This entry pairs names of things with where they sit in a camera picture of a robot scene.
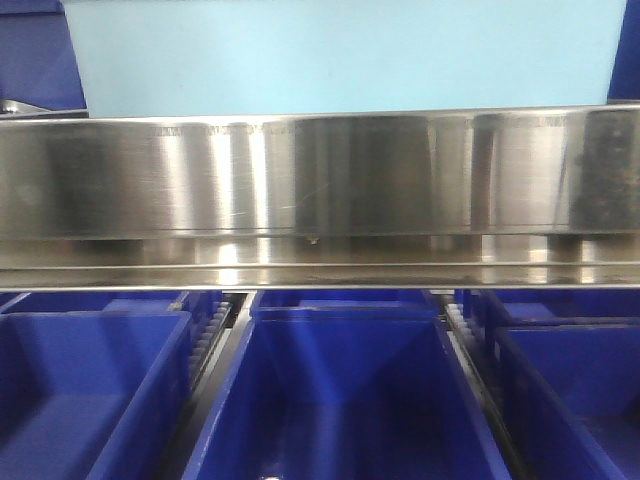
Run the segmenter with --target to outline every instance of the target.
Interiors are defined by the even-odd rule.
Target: blue plastic bin
[[[0,0],[0,99],[84,108],[69,29],[56,0]]]
[[[184,474],[508,479],[438,322],[253,320]]]
[[[540,480],[640,478],[640,327],[500,329],[504,417]]]
[[[189,317],[0,317],[0,478],[149,478],[190,392]]]
[[[326,318],[368,310],[395,316],[437,317],[436,298],[419,289],[263,290],[251,306],[254,318]]]
[[[638,320],[620,317],[640,317],[640,291],[633,289],[491,290],[483,291],[477,301],[490,355],[499,327],[634,323]]]
[[[191,313],[191,338],[196,341],[222,301],[221,291],[55,292],[27,293],[0,306],[0,313],[120,311]]]

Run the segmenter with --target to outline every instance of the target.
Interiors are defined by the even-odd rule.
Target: stainless steel panel
[[[622,105],[0,122],[0,288],[637,284],[639,128]]]

